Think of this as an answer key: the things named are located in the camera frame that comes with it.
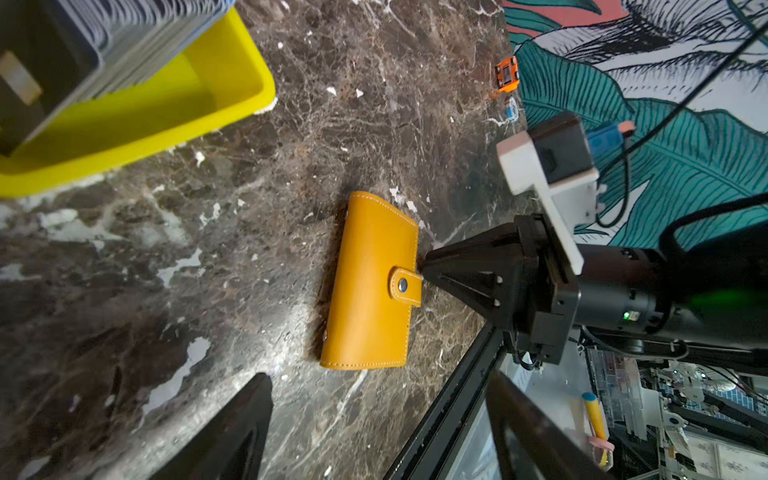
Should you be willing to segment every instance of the marble countertop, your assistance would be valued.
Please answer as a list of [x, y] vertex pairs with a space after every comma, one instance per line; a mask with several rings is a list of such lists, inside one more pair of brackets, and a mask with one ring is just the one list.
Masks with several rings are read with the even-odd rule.
[[265, 372], [261, 478], [380, 478], [482, 326], [426, 285], [405, 367], [317, 362], [352, 191], [419, 222], [419, 258], [535, 209], [495, 155], [524, 127], [494, 88], [501, 6], [237, 9], [272, 111], [0, 203], [3, 477], [146, 478]]

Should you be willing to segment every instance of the pink wall paint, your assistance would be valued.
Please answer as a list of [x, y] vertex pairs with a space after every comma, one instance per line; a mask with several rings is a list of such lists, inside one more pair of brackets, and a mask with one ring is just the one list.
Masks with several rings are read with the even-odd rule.
[[[539, 15], [550, 18], [555, 22], [563, 25], [564, 27], [582, 27], [585, 25], [595, 25], [598, 23], [611, 22], [624, 18], [629, 15], [622, 7], [621, 0], [594, 0], [594, 3], [602, 10], [602, 15], [584, 10], [583, 8], [574, 7], [531, 7], [528, 5], [518, 5], [516, 3], [507, 2], [502, 0], [502, 4], [506, 8], [520, 8], [521, 10], [529, 10], [530, 12], [536, 12]], [[507, 31], [512, 33], [525, 33], [531, 37], [538, 37], [541, 35], [537, 31], [528, 30], [526, 28], [513, 27], [507, 25]]]

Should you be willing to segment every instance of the orange toy car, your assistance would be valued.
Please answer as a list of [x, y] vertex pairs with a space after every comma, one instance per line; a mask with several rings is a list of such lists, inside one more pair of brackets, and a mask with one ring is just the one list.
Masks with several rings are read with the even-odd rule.
[[502, 63], [496, 65], [496, 81], [498, 83], [498, 90], [503, 93], [514, 91], [520, 85], [517, 58], [507, 58]]

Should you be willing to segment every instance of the white stitching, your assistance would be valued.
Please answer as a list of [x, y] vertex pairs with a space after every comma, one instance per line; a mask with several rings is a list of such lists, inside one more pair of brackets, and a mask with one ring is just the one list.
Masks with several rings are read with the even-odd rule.
[[353, 195], [352, 195], [350, 198], [362, 198], [362, 199], [364, 199], [364, 200], [372, 200], [372, 201], [374, 201], [374, 202], [376, 202], [376, 203], [380, 204], [382, 207], [386, 208], [387, 210], [389, 210], [389, 211], [390, 211], [390, 212], [392, 212], [393, 214], [395, 214], [395, 215], [397, 215], [398, 217], [402, 218], [403, 220], [407, 221], [407, 222], [408, 222], [408, 225], [410, 225], [410, 226], [412, 226], [412, 227], [416, 227], [416, 229], [418, 229], [418, 228], [419, 228], [419, 225], [417, 225], [417, 224], [416, 224], [416, 222], [415, 222], [415, 221], [413, 221], [413, 219], [411, 219], [411, 218], [407, 217], [407, 216], [406, 216], [406, 215], [405, 215], [403, 212], [401, 212], [400, 210], [397, 210], [397, 209], [396, 209], [396, 208], [394, 208], [392, 205], [390, 205], [390, 204], [386, 203], [384, 200], [381, 200], [381, 199], [379, 199], [378, 197], [369, 197], [368, 195], [373, 195], [373, 194], [367, 194], [366, 192], [361, 192], [360, 194], [353, 194]]
[[333, 365], [333, 366], [382, 366], [392, 365], [393, 363], [401, 363], [402, 360], [395, 360], [394, 362], [379, 362], [379, 363], [334, 363], [334, 362], [320, 362], [320, 365]]

